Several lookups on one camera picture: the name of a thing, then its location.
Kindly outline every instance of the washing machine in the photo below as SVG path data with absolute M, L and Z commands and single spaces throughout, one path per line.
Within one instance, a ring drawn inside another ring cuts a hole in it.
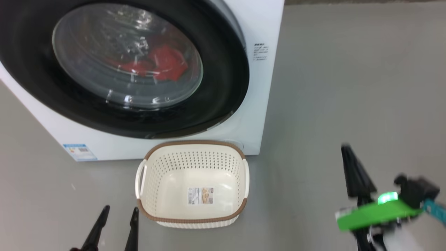
M 2 1 L 0 79 L 76 161 L 182 140 L 256 155 L 283 5 Z

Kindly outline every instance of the green component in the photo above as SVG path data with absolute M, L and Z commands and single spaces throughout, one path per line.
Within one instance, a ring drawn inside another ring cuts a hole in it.
M 422 209 L 412 209 L 402 200 L 388 201 L 384 204 L 372 203 L 352 210 L 338 217 L 338 227 L 341 231 L 352 231 L 371 225 L 394 221 L 397 218 L 407 218 L 419 215 Z
M 396 201 L 398 200 L 397 192 L 387 192 L 380 195 L 378 198 L 378 204 L 384 204 L 388 201 Z

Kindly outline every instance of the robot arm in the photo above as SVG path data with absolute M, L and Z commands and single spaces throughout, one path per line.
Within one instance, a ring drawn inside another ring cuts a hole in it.
M 107 205 L 102 210 L 96 223 L 90 231 L 87 239 L 81 248 L 71 248 L 70 251 L 98 251 L 99 238 L 102 229 L 105 227 L 108 218 L 110 206 Z M 124 251 L 138 251 L 138 231 L 139 231 L 139 210 L 137 207 L 133 209 L 132 218 L 130 219 L 130 233 L 128 235 L 127 244 Z
M 446 223 L 446 210 L 434 200 L 440 189 L 420 177 L 408 179 L 399 175 L 394 184 L 401 191 L 381 195 L 375 201 L 371 194 L 376 187 L 349 145 L 342 145 L 347 194 L 357 199 L 357 208 L 336 214 L 338 227 L 350 231 L 359 251 L 421 251 L 423 250 L 402 225 L 427 212 Z

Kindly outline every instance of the laundry basket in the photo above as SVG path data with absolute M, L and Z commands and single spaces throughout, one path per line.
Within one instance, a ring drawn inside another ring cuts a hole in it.
M 225 142 L 158 145 L 147 153 L 135 179 L 140 211 L 160 225 L 176 228 L 228 226 L 245 208 L 248 193 L 246 158 Z

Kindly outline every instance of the concrete floor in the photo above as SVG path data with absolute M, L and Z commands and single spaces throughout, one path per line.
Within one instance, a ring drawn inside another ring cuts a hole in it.
M 262 151 L 239 219 L 177 230 L 140 218 L 140 250 L 355 250 L 334 213 L 346 195 L 350 142 L 380 192 L 399 172 L 446 187 L 446 4 L 285 8 Z M 111 206 L 100 250 L 124 249 L 139 160 L 75 163 L 0 84 L 0 243 L 5 250 L 82 245 Z M 439 200 L 446 201 L 446 193 Z M 429 251 L 446 231 L 408 226 Z

